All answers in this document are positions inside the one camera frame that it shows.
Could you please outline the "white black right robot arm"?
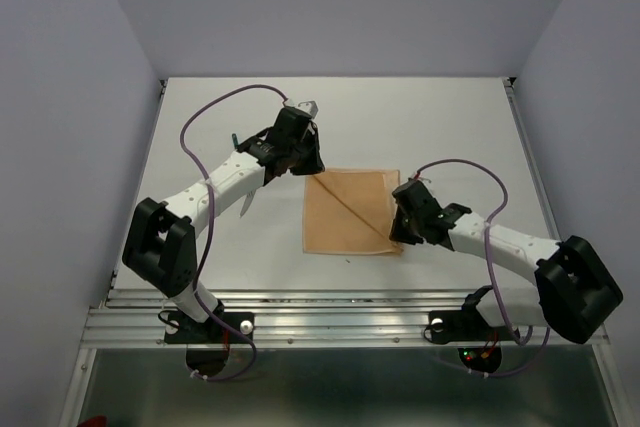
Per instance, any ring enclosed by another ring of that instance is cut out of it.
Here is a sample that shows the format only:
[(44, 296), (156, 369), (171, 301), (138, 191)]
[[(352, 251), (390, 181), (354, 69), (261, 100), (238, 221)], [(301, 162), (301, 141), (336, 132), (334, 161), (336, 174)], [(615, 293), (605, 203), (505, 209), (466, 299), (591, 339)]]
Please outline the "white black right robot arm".
[(391, 240), (488, 260), (529, 284), (503, 290), (482, 286), (458, 309), (429, 313), (424, 336), (431, 343), (507, 340), (514, 327), (543, 327), (584, 344), (623, 301), (621, 288), (581, 237), (559, 241), (491, 226), (466, 206), (441, 206), (417, 179), (392, 196), (397, 210)]

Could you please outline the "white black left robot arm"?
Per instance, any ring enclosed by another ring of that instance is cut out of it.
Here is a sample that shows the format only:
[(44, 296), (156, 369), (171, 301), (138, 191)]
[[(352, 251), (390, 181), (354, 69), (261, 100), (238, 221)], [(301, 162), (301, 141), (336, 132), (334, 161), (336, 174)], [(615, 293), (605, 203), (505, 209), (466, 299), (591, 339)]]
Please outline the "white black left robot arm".
[(324, 171), (314, 101), (287, 101), (275, 123), (247, 138), (215, 170), (160, 202), (146, 198), (134, 209), (122, 262), (188, 316), (199, 340), (215, 339), (222, 329), (221, 302), (197, 279), (196, 241), (210, 222), (240, 199), (250, 197), (286, 173)]

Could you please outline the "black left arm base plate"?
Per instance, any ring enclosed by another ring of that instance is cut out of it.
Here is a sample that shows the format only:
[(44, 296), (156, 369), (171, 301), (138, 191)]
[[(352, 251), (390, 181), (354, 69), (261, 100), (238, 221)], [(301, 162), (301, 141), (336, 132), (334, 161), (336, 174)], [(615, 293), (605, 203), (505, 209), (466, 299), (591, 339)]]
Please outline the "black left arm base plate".
[[(198, 323), (179, 310), (162, 310), (158, 314), (158, 320), (164, 324), (164, 342), (169, 345), (222, 345), (222, 344), (248, 344), (247, 340), (232, 334), (228, 329), (221, 327), (215, 321), (208, 319), (204, 323)], [(253, 332), (242, 333), (243, 322), (254, 324), (255, 316), (252, 312), (227, 312), (223, 313), (222, 320), (231, 328), (253, 340)]]

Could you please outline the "beige cloth napkin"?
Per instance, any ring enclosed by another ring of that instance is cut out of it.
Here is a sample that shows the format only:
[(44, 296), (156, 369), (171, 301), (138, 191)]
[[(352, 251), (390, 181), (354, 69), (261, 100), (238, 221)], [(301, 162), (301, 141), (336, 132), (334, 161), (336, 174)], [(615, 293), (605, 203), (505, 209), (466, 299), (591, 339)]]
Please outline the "beige cloth napkin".
[(306, 179), (302, 245), (308, 254), (391, 255), (397, 170), (329, 169)]

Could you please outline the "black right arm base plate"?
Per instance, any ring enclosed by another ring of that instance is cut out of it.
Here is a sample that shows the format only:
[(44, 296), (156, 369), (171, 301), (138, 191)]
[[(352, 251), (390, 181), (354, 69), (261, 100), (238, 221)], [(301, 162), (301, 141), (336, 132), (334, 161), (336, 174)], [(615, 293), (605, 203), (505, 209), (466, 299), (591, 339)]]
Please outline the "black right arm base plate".
[(422, 335), (436, 345), (511, 339), (506, 327), (492, 327), (477, 311), (462, 309), (431, 311)]

